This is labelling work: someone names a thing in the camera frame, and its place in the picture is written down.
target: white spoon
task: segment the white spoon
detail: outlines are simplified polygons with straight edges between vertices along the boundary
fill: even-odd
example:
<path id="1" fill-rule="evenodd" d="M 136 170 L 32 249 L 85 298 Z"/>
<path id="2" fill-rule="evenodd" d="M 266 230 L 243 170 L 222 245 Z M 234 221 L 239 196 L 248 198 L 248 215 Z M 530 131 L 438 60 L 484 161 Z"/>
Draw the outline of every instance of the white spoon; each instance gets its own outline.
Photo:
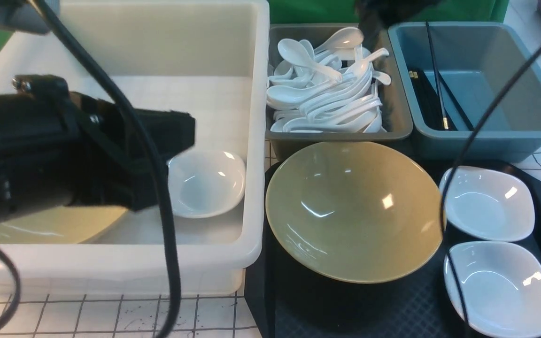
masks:
<path id="1" fill-rule="evenodd" d="M 326 66 L 327 64 L 331 62 L 335 62 L 335 60 L 339 61 L 337 56 L 329 55 L 325 59 L 323 59 L 320 62 L 320 64 L 322 64 L 323 66 Z M 270 81 L 273 85 L 287 85 L 287 86 L 292 86 L 293 88 L 305 88 L 311 81 L 313 81 L 315 77 L 319 77 L 320 79 L 322 79 L 320 83 L 323 83 L 324 81 L 327 80 L 327 78 L 320 73 L 307 71 L 303 77 L 296 77 L 295 79 L 271 79 Z"/>
<path id="2" fill-rule="evenodd" d="M 316 130 L 324 132 L 359 132 L 366 126 L 368 126 L 377 117 L 378 113 L 374 110 L 365 111 L 360 114 L 354 120 L 344 124 L 311 124 L 309 122 L 303 122 L 300 118 L 294 118 L 289 120 L 283 126 L 283 132 L 290 132 L 291 130 Z"/>
<path id="3" fill-rule="evenodd" d="M 391 76 L 382 71 L 374 70 L 373 79 L 377 79 L 383 85 L 391 85 Z"/>
<path id="4" fill-rule="evenodd" d="M 300 106 L 299 111 L 301 111 L 303 115 L 307 115 L 313 109 L 328 105 L 329 103 L 333 103 L 339 100 L 351 98 L 352 96 L 357 94 L 361 94 L 360 96 L 358 96 L 358 98 L 361 98 L 365 94 L 365 92 L 369 90 L 371 82 L 371 71 L 370 69 L 367 69 L 365 75 L 360 77 L 360 79 L 354 81 L 352 85 L 346 86 L 341 90 L 333 90 L 331 92 L 326 92 L 317 96 L 316 98 L 312 98 L 307 102 L 303 103 Z"/>
<path id="5" fill-rule="evenodd" d="M 356 58 L 358 57 L 358 52 L 356 49 L 333 49 L 333 54 L 339 56 L 340 60 L 342 61 L 358 61 Z M 363 57 L 365 58 L 367 56 L 371 55 L 371 52 L 369 49 L 366 49 L 363 47 Z"/>
<path id="6" fill-rule="evenodd" d="M 315 62 L 319 62 L 320 60 L 332 54 L 333 54 L 333 51 L 322 51 L 320 53 L 314 54 L 314 60 Z"/>
<path id="7" fill-rule="evenodd" d="M 272 126 L 270 126 L 271 132 L 282 133 L 283 126 L 285 125 L 287 121 L 288 121 L 287 118 L 282 118 L 280 120 L 275 121 L 275 123 L 273 123 Z"/>
<path id="8" fill-rule="evenodd" d="M 354 48 L 363 43 L 364 35 L 356 27 L 341 28 L 341 30 L 333 33 L 322 45 L 314 49 L 315 53 L 325 51 L 327 49 L 343 49 Z"/>
<path id="9" fill-rule="evenodd" d="M 277 110 L 275 113 L 273 113 L 272 118 L 273 120 L 281 120 L 282 118 L 288 118 L 291 120 L 292 118 L 297 117 L 303 117 L 302 113 L 300 113 L 299 110 Z"/>
<path id="10" fill-rule="evenodd" d="M 376 96 L 367 95 L 363 96 L 360 99 L 357 99 L 355 101 L 352 101 L 348 103 L 347 105 L 341 107 L 340 109 L 337 109 L 336 111 L 322 111 L 321 109 L 317 109 L 315 111 L 311 111 L 309 114 L 306 115 L 306 118 L 309 122 L 316 122 L 316 121 L 325 121 L 326 117 L 335 117 L 340 116 L 343 114 L 347 114 L 351 111 L 361 111 L 360 108 L 362 107 L 362 111 L 369 110 L 373 107 L 378 107 L 381 105 L 381 101 Z M 318 117 L 319 114 L 324 113 L 325 117 Z"/>
<path id="11" fill-rule="evenodd" d="M 377 113 L 377 116 L 375 117 L 375 119 L 373 120 L 373 122 L 371 122 L 369 124 L 369 126 L 367 126 L 366 129 L 364 129 L 363 132 L 365 133 L 377 133 L 377 132 L 380 132 L 381 129 L 383 129 L 383 127 L 381 126 L 383 123 L 383 120 L 381 119 L 381 113 Z"/>
<path id="12" fill-rule="evenodd" d="M 309 121 L 312 121 L 315 117 L 320 116 L 320 115 L 331 115 L 332 111 L 345 107 L 346 105 L 358 99 L 361 99 L 368 91 L 369 91 L 369 86 L 365 85 L 363 86 L 363 88 L 361 88 L 360 92 L 357 92 L 351 98 L 335 101 L 333 103 L 328 103 L 326 105 L 320 105 L 317 108 L 312 108 L 309 110 L 309 113 L 307 113 L 306 116 L 309 117 Z"/>
<path id="13" fill-rule="evenodd" d="M 279 41 L 279 45 L 277 45 L 277 47 L 279 49 L 279 54 L 281 54 L 283 59 L 290 62 L 292 65 L 310 68 L 326 75 L 327 77 L 330 77 L 339 83 L 341 82 L 341 73 L 339 71 L 314 62 L 304 46 L 298 41 L 290 38 L 284 38 L 283 40 Z"/>
<path id="14" fill-rule="evenodd" d="M 353 74 L 346 74 L 344 75 L 343 81 L 352 81 L 355 78 L 356 77 Z M 266 90 L 267 102 L 270 99 L 271 101 L 283 103 L 284 105 L 298 106 L 303 102 L 306 102 L 307 100 L 313 98 L 314 96 L 321 94 L 325 90 L 328 90 L 329 88 L 337 85 L 337 82 L 328 80 L 322 84 L 311 86 L 310 88 L 292 88 L 286 85 L 271 86 L 271 88 L 268 88 L 268 90 Z"/>
<path id="15" fill-rule="evenodd" d="M 311 59 L 314 59 L 314 47 L 312 47 L 312 44 L 308 40 L 300 40 L 300 44 L 306 49 L 306 52 L 308 52 Z M 306 68 L 303 67 L 294 67 L 294 70 L 296 71 L 296 74 L 298 77 L 303 77 L 309 71 Z"/>
<path id="16" fill-rule="evenodd" d="M 271 107 L 272 109 L 277 109 L 277 110 L 295 110 L 295 109 L 298 109 L 298 105 L 278 102 L 278 101 L 274 100 L 273 98 L 269 98 L 268 96 L 266 98 L 266 104 L 269 107 Z"/>
<path id="17" fill-rule="evenodd" d="M 385 48 L 380 48 L 377 51 L 372 52 L 371 55 L 354 62 L 354 64 L 346 70 L 346 73 L 354 73 L 357 77 L 361 77 L 365 71 L 367 71 L 367 68 L 373 67 L 372 62 L 382 56 L 389 56 L 389 51 Z"/>
<path id="18" fill-rule="evenodd" d="M 291 79 L 293 74 L 294 66 L 283 60 L 277 68 L 275 68 L 273 75 L 269 77 L 269 81 L 272 81 L 273 79 Z"/>
<path id="19" fill-rule="evenodd" d="M 341 110 L 341 113 L 339 111 L 327 113 L 323 117 L 316 118 L 312 124 L 342 124 L 352 120 L 352 118 L 356 118 L 365 111 L 374 110 L 379 113 L 378 107 L 381 107 L 381 105 L 382 103 L 380 100 L 370 100 L 369 102 L 350 109 L 349 111 L 343 109 Z"/>

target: yellow plate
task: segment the yellow plate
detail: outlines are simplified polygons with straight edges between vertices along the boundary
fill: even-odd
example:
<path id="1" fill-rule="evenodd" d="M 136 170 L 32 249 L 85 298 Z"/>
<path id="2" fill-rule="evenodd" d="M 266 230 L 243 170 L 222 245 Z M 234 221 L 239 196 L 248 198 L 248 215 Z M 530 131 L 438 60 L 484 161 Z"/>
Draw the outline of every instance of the yellow plate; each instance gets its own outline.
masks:
<path id="1" fill-rule="evenodd" d="M 418 164 L 376 143 L 317 143 L 275 172 L 266 214 L 307 268 L 382 283 L 422 267 L 442 242 L 440 191 Z"/>
<path id="2" fill-rule="evenodd" d="M 57 207 L 0 223 L 0 244 L 79 244 L 101 235 L 122 207 Z"/>

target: metal bolt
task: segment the metal bolt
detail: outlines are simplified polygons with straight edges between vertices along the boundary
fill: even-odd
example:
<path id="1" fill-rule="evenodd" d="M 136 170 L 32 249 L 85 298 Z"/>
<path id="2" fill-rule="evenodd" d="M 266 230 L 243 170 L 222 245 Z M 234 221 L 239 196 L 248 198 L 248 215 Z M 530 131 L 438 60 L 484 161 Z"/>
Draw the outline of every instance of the metal bolt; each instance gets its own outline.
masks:
<path id="1" fill-rule="evenodd" d="M 91 122 L 93 122 L 94 124 L 100 124 L 101 123 L 101 119 L 96 114 L 89 115 L 89 118 L 91 119 Z"/>
<path id="2" fill-rule="evenodd" d="M 19 81 L 18 79 L 16 79 L 15 77 L 11 80 L 11 86 L 13 86 L 13 88 L 14 88 L 15 90 L 19 90 L 21 84 L 22 84 L 22 82 Z"/>
<path id="3" fill-rule="evenodd" d="M 30 92 L 31 91 L 31 84 L 25 81 L 22 81 L 21 88 L 23 92 Z"/>

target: white bowl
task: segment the white bowl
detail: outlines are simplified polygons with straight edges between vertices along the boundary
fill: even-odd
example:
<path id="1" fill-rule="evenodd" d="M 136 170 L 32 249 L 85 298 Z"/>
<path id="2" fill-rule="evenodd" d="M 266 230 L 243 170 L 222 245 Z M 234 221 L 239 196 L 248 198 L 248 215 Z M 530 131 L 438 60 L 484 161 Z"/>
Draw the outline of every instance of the white bowl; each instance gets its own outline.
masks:
<path id="1" fill-rule="evenodd" d="M 507 242 L 468 242 L 450 249 L 471 327 L 496 338 L 541 337 L 541 265 L 526 249 Z M 448 296 L 463 317 L 448 259 Z"/>
<path id="2" fill-rule="evenodd" d="M 452 169 L 442 176 L 440 192 Z M 499 171 L 459 167 L 446 199 L 448 220 L 461 231 L 486 240 L 516 242 L 534 229 L 532 194 L 518 178 Z"/>
<path id="3" fill-rule="evenodd" d="M 168 162 L 168 189 L 176 216 L 224 214 L 243 198 L 245 164 L 230 152 L 188 150 Z"/>

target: white plastic bin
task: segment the white plastic bin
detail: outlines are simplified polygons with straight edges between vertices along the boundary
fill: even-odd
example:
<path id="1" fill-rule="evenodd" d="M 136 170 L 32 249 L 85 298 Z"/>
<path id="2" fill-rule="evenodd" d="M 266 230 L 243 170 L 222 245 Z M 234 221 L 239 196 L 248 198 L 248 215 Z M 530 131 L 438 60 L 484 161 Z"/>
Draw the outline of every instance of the white plastic bin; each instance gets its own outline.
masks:
<path id="1" fill-rule="evenodd" d="M 62 21 L 136 108 L 197 120 L 198 148 L 247 162 L 243 203 L 215 218 L 177 218 L 185 294 L 228 294 L 262 246 L 264 108 L 269 9 L 265 0 L 62 0 Z M 0 53 L 0 94 L 17 74 L 54 74 L 106 98 L 51 34 L 15 33 Z M 94 244 L 4 244 L 25 292 L 167 293 L 157 208 L 127 213 Z M 0 292 L 11 291 L 0 265 Z"/>

